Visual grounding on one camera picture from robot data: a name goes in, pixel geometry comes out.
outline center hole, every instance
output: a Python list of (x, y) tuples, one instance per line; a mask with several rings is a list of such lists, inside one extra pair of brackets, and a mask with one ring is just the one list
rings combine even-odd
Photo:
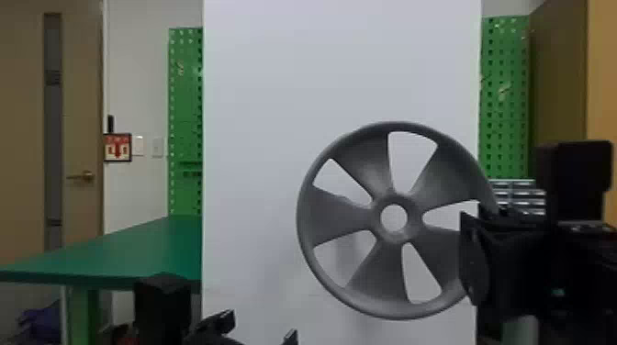
[(381, 211), (381, 224), (387, 231), (400, 231), (407, 224), (407, 212), (399, 205), (390, 205)]

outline purple bag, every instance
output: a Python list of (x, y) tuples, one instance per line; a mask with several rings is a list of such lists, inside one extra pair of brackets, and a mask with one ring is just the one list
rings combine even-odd
[(42, 309), (24, 311), (17, 323), (22, 328), (28, 328), (31, 340), (47, 344), (60, 344), (60, 301)]

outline black machine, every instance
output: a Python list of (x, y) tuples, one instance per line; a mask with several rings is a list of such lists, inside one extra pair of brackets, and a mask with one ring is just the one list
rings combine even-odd
[(615, 343), (617, 231), (602, 221), (611, 163), (608, 141), (543, 146), (536, 182), (545, 217), (461, 215), (459, 276), (478, 306), (479, 333), (500, 338), (491, 324), (534, 316), (539, 344)]
[[(190, 328), (191, 290), (182, 277), (156, 274), (136, 282), (133, 293), (139, 344), (242, 345), (228, 336), (236, 328), (233, 310), (206, 317)], [(281, 345), (297, 344), (297, 331), (292, 329)]]

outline door handle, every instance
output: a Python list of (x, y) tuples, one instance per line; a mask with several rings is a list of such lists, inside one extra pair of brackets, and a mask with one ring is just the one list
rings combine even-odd
[(84, 170), (76, 175), (67, 175), (67, 180), (82, 180), (84, 182), (92, 182), (95, 179), (95, 174), (89, 170)]

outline fan blade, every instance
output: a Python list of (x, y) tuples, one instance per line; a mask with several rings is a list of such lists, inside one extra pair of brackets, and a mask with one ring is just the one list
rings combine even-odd
[(353, 274), (347, 288), (390, 302), (409, 303), (400, 247), (378, 242)]
[(305, 203), (307, 216), (302, 221), (310, 228), (308, 235), (313, 247), (369, 227), (369, 209), (344, 196), (311, 186)]
[(333, 159), (373, 198), (394, 190), (387, 135), (355, 143)]
[(411, 241), (442, 288), (458, 279), (458, 236), (458, 231), (427, 225)]
[(455, 168), (458, 161), (447, 146), (439, 146), (432, 155), (410, 192), (422, 213), (473, 198), (473, 182), (465, 174), (464, 163)]

